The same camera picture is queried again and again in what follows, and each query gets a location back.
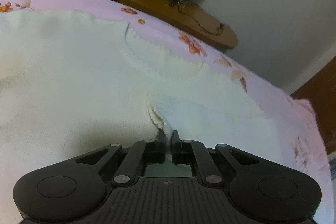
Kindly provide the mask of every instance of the sweater neckline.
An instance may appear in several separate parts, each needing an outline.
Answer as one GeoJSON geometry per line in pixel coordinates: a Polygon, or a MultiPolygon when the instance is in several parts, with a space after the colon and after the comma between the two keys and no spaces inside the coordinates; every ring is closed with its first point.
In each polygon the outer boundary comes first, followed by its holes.
{"type": "MultiPolygon", "coordinates": [[[[205,62],[200,63],[199,71],[190,77],[175,77],[172,75],[168,75],[165,72],[161,71],[160,69],[153,67],[152,65],[149,65],[145,60],[139,58],[139,56],[131,49],[131,47],[127,43],[127,33],[132,30],[135,32],[135,30],[132,28],[131,24],[128,24],[128,27],[125,31],[125,35],[123,39],[117,39],[118,42],[118,48],[123,55],[123,57],[126,59],[128,63],[130,63],[133,67],[140,70],[145,75],[152,77],[152,78],[160,78],[161,80],[173,80],[178,82],[183,81],[199,81],[203,79],[209,72],[210,67],[205,62]]],[[[162,47],[164,51],[168,51],[161,45],[157,45],[159,47],[162,47]]],[[[173,58],[176,59],[183,59],[179,56],[172,55],[173,58]]]]}

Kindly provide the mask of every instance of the power cord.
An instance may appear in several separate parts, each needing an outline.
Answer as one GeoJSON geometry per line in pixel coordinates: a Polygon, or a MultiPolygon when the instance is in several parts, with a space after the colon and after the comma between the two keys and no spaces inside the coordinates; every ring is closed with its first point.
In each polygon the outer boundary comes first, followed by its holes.
{"type": "Polygon", "coordinates": [[[220,25],[216,28],[216,30],[219,31],[218,33],[210,32],[210,31],[208,31],[207,29],[205,29],[205,28],[204,28],[204,27],[197,21],[197,19],[195,19],[193,16],[188,15],[188,14],[185,13],[185,12],[182,12],[182,11],[180,10],[180,3],[181,3],[181,0],[178,0],[178,2],[177,2],[177,10],[178,10],[181,14],[184,14],[184,15],[186,15],[186,16],[192,18],[192,19],[198,24],[198,26],[201,27],[202,30],[204,30],[205,32],[207,32],[207,33],[209,33],[209,34],[212,34],[212,35],[221,35],[221,34],[223,33],[224,26],[226,26],[225,24],[220,23],[220,25]]]}

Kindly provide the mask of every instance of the gray wall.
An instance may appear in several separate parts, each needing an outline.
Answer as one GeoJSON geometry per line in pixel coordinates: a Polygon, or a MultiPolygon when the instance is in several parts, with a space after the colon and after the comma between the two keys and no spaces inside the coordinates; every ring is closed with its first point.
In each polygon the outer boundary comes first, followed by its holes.
{"type": "Polygon", "coordinates": [[[321,61],[336,44],[336,0],[198,2],[238,36],[238,46],[227,55],[289,93],[336,54],[321,61]],[[314,65],[317,60],[320,67],[314,65]]]}

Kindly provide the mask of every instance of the floral bedsheet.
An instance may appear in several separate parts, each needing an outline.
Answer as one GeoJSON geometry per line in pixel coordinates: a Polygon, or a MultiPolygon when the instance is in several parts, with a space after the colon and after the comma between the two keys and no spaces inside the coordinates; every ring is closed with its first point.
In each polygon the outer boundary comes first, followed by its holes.
{"type": "Polygon", "coordinates": [[[315,214],[317,223],[333,224],[334,205],[330,169],[316,121],[306,100],[293,100],[281,89],[255,75],[195,37],[141,11],[111,0],[0,0],[0,13],[16,10],[80,10],[107,20],[127,20],[140,36],[163,45],[193,62],[206,62],[231,77],[276,122],[286,166],[313,177],[323,193],[315,214]]]}

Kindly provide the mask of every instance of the ribbed black surface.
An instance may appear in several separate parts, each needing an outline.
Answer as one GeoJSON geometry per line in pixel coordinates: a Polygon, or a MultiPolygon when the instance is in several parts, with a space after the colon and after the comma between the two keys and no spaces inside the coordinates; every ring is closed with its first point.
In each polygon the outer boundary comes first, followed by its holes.
{"type": "Polygon", "coordinates": [[[200,185],[196,178],[139,178],[118,188],[80,224],[257,224],[238,211],[223,191],[200,185]]]}

